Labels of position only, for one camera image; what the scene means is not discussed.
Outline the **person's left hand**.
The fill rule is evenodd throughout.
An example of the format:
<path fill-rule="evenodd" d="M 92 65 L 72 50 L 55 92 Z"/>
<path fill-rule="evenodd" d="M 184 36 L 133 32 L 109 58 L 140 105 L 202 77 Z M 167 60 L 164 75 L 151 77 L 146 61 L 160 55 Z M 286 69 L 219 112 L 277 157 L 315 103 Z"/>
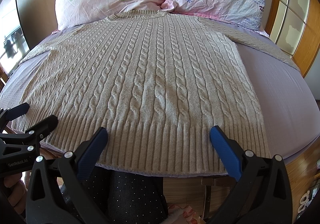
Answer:
<path fill-rule="evenodd" d="M 27 190 L 21 178 L 22 173 L 10 175 L 4 178 L 4 185 L 7 188 L 12 188 L 8 201 L 11 206 L 13 206 L 15 212 L 19 215 L 21 215 L 25 210 L 27 197 Z"/>

